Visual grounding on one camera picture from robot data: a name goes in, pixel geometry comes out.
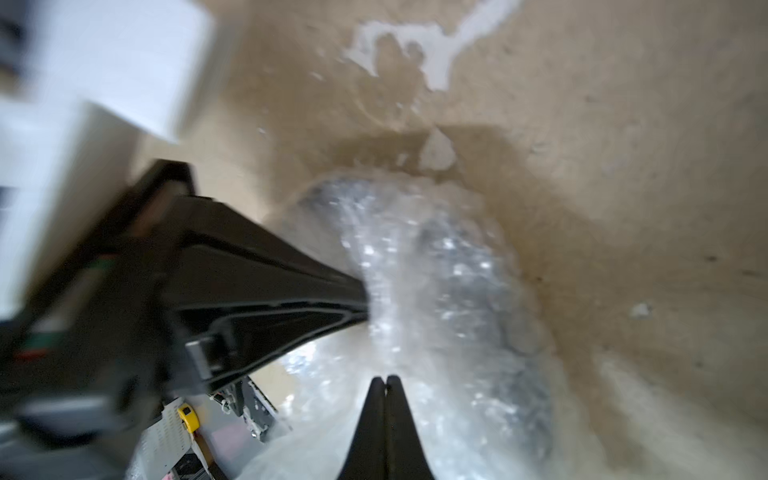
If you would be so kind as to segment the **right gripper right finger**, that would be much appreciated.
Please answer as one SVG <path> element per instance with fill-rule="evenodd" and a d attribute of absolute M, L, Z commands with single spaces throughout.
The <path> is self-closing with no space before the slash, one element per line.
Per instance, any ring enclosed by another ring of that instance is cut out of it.
<path fill-rule="evenodd" d="M 398 376 L 386 381 L 386 478 L 434 480 L 405 389 Z"/>

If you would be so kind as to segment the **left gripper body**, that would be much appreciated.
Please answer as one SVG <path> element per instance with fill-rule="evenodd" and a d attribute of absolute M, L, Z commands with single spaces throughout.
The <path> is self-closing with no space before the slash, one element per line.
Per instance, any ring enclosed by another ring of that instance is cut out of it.
<path fill-rule="evenodd" d="M 96 448 L 125 438 L 152 413 L 164 348 L 150 310 L 173 243 L 163 227 L 153 236 L 123 234 L 169 183 L 195 193 L 189 164 L 156 161 L 2 331 L 2 455 Z M 102 255 L 113 262 L 69 328 L 41 356 L 28 356 L 24 344 L 32 327 Z"/>

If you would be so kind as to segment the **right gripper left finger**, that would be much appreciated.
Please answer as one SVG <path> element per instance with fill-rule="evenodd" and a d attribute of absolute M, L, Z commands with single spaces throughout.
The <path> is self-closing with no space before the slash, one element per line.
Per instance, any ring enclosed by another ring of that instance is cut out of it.
<path fill-rule="evenodd" d="M 369 386 L 338 480 L 387 478 L 386 385 L 375 377 Z"/>

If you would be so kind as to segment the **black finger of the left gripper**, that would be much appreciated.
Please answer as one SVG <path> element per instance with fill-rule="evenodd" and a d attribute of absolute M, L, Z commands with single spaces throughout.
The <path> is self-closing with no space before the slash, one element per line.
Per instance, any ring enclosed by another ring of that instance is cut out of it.
<path fill-rule="evenodd" d="M 161 287 L 170 384 L 213 393 L 291 350 L 369 318 L 362 282 L 229 206 L 183 197 Z"/>

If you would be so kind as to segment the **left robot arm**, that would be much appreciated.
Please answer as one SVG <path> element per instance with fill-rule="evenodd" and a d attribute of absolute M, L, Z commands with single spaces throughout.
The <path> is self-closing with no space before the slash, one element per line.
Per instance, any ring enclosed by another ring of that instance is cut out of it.
<path fill-rule="evenodd" d="M 212 392 L 364 322 L 362 284 L 196 193 L 143 134 L 202 117 L 245 1 L 36 1 L 1 117 L 1 465 L 124 466 L 160 398 Z"/>

